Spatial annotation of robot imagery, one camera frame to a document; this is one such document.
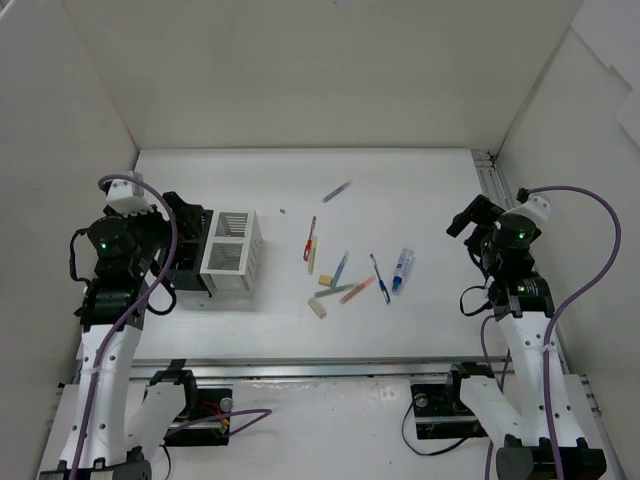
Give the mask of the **red pen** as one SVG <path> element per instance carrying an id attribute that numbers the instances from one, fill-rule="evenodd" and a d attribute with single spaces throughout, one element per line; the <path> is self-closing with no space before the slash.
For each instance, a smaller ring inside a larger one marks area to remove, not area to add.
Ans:
<path id="1" fill-rule="evenodd" d="M 315 233 L 315 228 L 316 228 L 316 222 L 317 222 L 317 216 L 314 215 L 311 220 L 309 235 L 308 235 L 304 252 L 303 252 L 303 260 L 305 262 L 308 262 L 308 259 L 309 259 L 309 255 L 310 255 L 310 251 L 313 243 L 313 237 Z"/>

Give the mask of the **cream eraser stick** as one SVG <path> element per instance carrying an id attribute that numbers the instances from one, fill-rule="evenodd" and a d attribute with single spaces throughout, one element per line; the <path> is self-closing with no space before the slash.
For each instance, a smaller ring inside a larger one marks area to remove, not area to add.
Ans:
<path id="1" fill-rule="evenodd" d="M 314 237 L 311 240 L 310 250 L 309 250 L 309 255 L 307 260 L 307 271 L 309 275 L 313 275 L 314 273 L 316 252 L 317 252 L 317 239 Z"/>

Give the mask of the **blue ballpoint pen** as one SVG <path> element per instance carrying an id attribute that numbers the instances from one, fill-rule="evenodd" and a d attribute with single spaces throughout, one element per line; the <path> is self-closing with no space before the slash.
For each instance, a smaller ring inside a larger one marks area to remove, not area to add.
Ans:
<path id="1" fill-rule="evenodd" d="M 385 302 L 386 305 L 389 305 L 390 302 L 391 302 L 390 294 L 389 294 L 388 289 L 387 289 L 387 287 L 386 287 L 386 285 L 385 285 L 385 283 L 384 283 L 384 281 L 382 279 L 382 276 L 380 274 L 377 260 L 376 260 L 376 258 L 375 258 L 373 253 L 369 254 L 369 258 L 371 260 L 371 263 L 372 263 L 372 266 L 373 266 L 373 269 L 374 269 L 374 272 L 375 272 L 375 275 L 376 275 L 376 279 L 377 279 L 379 288 L 381 290 L 381 293 L 382 293 L 382 296 L 383 296 L 383 299 L 384 299 L 384 302 Z"/>

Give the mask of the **purple grey pen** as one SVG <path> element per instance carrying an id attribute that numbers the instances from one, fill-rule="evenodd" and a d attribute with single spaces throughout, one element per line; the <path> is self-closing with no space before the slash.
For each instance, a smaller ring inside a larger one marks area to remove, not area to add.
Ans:
<path id="1" fill-rule="evenodd" d="M 340 193 L 342 193 L 344 190 L 346 190 L 347 188 L 349 188 L 352 185 L 352 181 L 349 180 L 343 184 L 341 184 L 340 186 L 336 187 L 335 189 L 333 189 L 331 192 L 329 192 L 328 194 L 326 194 L 321 202 L 323 204 L 328 203 L 329 201 L 331 201 L 332 199 L 334 199 L 337 195 L 339 195 Z"/>

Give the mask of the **orange red marker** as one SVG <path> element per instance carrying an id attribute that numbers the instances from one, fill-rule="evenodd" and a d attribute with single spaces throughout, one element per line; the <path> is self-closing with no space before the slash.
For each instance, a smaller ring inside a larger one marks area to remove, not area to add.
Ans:
<path id="1" fill-rule="evenodd" d="M 358 295 L 361 291 L 363 291 L 365 288 L 367 288 L 374 280 L 375 280 L 374 276 L 370 276 L 369 278 L 365 279 L 364 281 L 362 281 L 361 283 L 356 285 L 353 289 L 351 289 L 348 293 L 346 293 L 339 300 L 339 303 L 342 304 L 342 305 L 346 304 L 352 298 L 354 298 L 356 295 Z"/>

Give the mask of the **small yellow eraser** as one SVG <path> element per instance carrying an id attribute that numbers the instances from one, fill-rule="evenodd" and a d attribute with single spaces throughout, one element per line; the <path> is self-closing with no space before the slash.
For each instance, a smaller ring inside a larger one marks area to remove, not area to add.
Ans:
<path id="1" fill-rule="evenodd" d="M 330 286 L 332 284 L 333 278 L 328 275 L 321 275 L 319 277 L 319 284 L 323 286 Z"/>

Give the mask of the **teal blue pen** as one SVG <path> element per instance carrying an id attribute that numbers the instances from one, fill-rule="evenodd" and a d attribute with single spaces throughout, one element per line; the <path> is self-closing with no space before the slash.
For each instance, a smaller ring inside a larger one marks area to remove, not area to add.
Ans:
<path id="1" fill-rule="evenodd" d="M 340 260 L 340 262 L 339 262 L 339 264 L 338 264 L 338 266 L 337 266 L 337 268 L 336 268 L 336 271 L 335 271 L 335 273 L 334 273 L 334 275 L 332 277 L 332 281 L 331 281 L 331 284 L 330 284 L 332 288 L 336 287 L 338 285 L 340 277 L 341 277 L 342 272 L 344 270 L 344 267 L 345 267 L 345 265 L 346 265 L 346 263 L 348 261 L 348 258 L 349 258 L 349 251 L 345 251 L 343 256 L 342 256 L 342 258 L 341 258 L 341 260 Z"/>

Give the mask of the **beige rectangular eraser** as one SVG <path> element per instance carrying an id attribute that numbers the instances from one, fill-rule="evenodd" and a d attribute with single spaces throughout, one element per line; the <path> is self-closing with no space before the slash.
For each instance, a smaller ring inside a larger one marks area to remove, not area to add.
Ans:
<path id="1" fill-rule="evenodd" d="M 310 298 L 307 301 L 307 304 L 318 318 L 323 319 L 326 317 L 327 311 L 317 298 Z"/>

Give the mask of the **green grey marker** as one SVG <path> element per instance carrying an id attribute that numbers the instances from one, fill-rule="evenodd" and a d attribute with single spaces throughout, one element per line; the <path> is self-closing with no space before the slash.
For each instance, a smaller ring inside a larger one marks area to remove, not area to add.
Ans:
<path id="1" fill-rule="evenodd" d="M 356 286 L 355 284 L 345 284 L 345 285 L 330 287 L 330 288 L 315 292 L 313 296 L 314 298 L 323 298 L 323 297 L 334 295 L 337 293 L 350 291 L 353 288 L 355 288 L 355 286 Z"/>

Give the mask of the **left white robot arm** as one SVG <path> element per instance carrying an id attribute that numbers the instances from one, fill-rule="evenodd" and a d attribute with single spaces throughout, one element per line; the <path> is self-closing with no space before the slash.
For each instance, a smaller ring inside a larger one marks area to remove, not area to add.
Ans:
<path id="1" fill-rule="evenodd" d="M 178 246 L 203 234 L 205 211 L 166 192 L 159 205 L 138 194 L 110 197 L 105 214 L 83 230 L 96 250 L 77 314 L 82 364 L 76 412 L 56 467 L 42 479 L 149 479 L 151 460 L 175 418 L 191 418 L 200 395 L 175 360 L 152 378 L 138 411 L 125 416 L 129 375 L 148 299 L 168 278 Z"/>

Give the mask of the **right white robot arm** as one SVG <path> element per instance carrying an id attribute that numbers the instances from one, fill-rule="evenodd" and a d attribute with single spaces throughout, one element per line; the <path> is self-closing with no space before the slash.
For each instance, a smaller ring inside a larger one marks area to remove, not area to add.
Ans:
<path id="1" fill-rule="evenodd" d="M 485 307 L 506 340 L 520 406 L 512 406 L 490 366 L 457 367 L 442 398 L 449 409 L 475 415 L 497 448 L 498 478 L 599 479 L 605 453 L 588 444 L 574 414 L 551 325 L 556 308 L 530 252 L 541 234 L 536 222 L 549 213 L 540 196 L 505 210 L 479 195 L 453 218 L 451 237 L 474 227 L 465 245 L 485 280 Z"/>

